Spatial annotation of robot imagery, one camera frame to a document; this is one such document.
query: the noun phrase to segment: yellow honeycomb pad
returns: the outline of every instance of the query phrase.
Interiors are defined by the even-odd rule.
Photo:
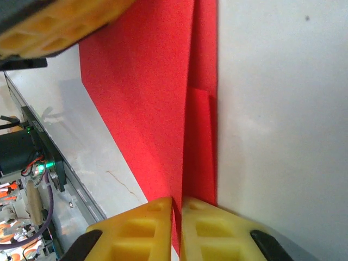
[[[250,236],[265,229],[203,201],[186,198],[182,209],[182,261],[266,261]]]
[[[96,223],[103,232],[85,261],[168,261],[172,198],[163,197]]]
[[[135,0],[56,0],[0,35],[0,59],[45,57],[119,17]]]

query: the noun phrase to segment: purple cable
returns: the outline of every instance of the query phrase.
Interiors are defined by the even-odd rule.
[[[45,182],[46,184],[48,184],[49,180],[48,180],[48,170],[45,170],[45,173],[43,173],[43,177],[45,178]],[[20,242],[16,242],[16,243],[12,243],[12,244],[0,244],[0,250],[7,250],[7,249],[12,249],[12,248],[17,248],[20,246],[24,246],[27,243],[32,242],[33,240],[37,239],[39,236],[41,236],[43,234],[43,232],[48,228],[48,225],[52,219],[52,215],[53,215],[53,205],[54,205],[54,201],[53,201],[53,191],[51,186],[49,185],[47,187],[48,190],[48,196],[49,196],[49,209],[48,209],[48,215],[46,218],[45,223],[42,225],[42,227],[39,229],[39,231],[37,233],[35,233],[32,237],[20,241]]]

